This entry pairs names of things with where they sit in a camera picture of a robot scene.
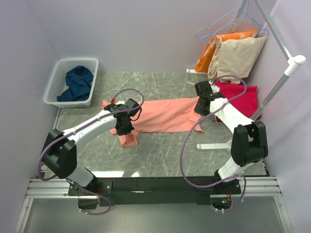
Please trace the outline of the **pink t-shirt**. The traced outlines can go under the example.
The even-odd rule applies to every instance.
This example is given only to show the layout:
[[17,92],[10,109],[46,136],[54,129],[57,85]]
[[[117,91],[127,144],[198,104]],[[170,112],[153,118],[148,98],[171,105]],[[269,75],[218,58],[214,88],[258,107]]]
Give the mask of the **pink t-shirt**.
[[194,108],[198,98],[145,101],[142,112],[132,122],[134,129],[127,135],[119,136],[122,147],[138,145],[139,133],[181,133],[188,132],[201,118]]

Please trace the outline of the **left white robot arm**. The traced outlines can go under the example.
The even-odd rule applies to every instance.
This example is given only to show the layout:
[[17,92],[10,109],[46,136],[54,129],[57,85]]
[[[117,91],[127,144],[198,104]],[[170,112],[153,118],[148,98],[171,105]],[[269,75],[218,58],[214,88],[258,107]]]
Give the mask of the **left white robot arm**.
[[96,176],[87,168],[78,165],[79,149],[95,137],[109,130],[127,135],[133,129],[132,117],[139,115],[142,107],[129,99],[124,104],[111,103],[97,115],[70,129],[52,130],[46,139],[39,162],[46,165],[60,179],[69,179],[80,186],[86,195],[96,192]]

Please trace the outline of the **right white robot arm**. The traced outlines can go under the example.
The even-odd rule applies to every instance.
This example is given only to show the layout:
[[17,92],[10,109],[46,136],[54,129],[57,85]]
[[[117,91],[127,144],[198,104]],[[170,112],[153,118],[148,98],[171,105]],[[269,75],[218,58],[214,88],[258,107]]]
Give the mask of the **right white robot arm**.
[[231,157],[216,171],[219,178],[213,182],[214,190],[223,194],[230,188],[231,180],[268,156],[266,127],[263,122],[243,115],[210,82],[199,82],[194,87],[199,97],[195,110],[204,116],[216,116],[233,133],[232,140],[224,144]]

